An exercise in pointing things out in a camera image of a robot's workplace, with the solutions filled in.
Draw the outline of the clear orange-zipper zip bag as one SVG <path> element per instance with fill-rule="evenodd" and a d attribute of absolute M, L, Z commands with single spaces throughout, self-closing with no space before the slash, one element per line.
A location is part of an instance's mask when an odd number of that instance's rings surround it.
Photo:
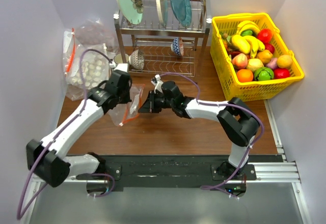
<path fill-rule="evenodd" d="M 144 84 L 134 84 L 130 89 L 131 101 L 127 104 L 118 104 L 114 109 L 108 111 L 112 122 L 116 126 L 123 126 L 139 116 L 138 109 L 141 106 L 141 97 Z"/>

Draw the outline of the orange fruit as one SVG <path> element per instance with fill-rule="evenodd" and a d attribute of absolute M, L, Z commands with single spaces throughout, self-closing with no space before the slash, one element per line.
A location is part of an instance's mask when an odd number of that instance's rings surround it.
<path fill-rule="evenodd" d="M 236 73 L 239 82 L 252 82 L 254 80 L 254 74 L 249 69 L 240 69 Z"/>

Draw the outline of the pink yellow peach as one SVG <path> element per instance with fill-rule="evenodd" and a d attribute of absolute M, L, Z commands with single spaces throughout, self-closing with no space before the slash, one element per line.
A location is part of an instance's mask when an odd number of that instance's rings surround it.
<path fill-rule="evenodd" d="M 248 65 L 247 55 L 240 53 L 232 59 L 231 63 L 234 66 L 234 68 L 238 70 L 245 69 Z"/>

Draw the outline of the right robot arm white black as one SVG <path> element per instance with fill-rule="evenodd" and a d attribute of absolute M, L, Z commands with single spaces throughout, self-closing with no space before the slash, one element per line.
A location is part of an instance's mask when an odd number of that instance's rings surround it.
<path fill-rule="evenodd" d="M 166 81 L 148 93 L 138 112 L 158 114 L 166 108 L 181 118 L 219 122 L 232 146 L 228 160 L 216 172 L 228 180 L 237 180 L 245 174 L 250 147 L 262 126 L 241 99 L 234 97 L 223 102 L 198 100 L 183 95 L 175 82 Z"/>

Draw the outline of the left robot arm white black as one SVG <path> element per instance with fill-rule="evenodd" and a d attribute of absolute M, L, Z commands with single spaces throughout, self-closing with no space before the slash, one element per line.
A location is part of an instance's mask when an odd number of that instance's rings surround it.
<path fill-rule="evenodd" d="M 104 88 L 91 89 L 87 98 L 56 130 L 39 142 L 34 139 L 28 142 L 28 169 L 51 187 L 61 185 L 70 176 L 89 174 L 93 179 L 101 179 L 105 175 L 105 161 L 96 154 L 67 156 L 73 144 L 94 122 L 118 104 L 131 101 L 129 73 L 114 70 L 104 84 Z"/>

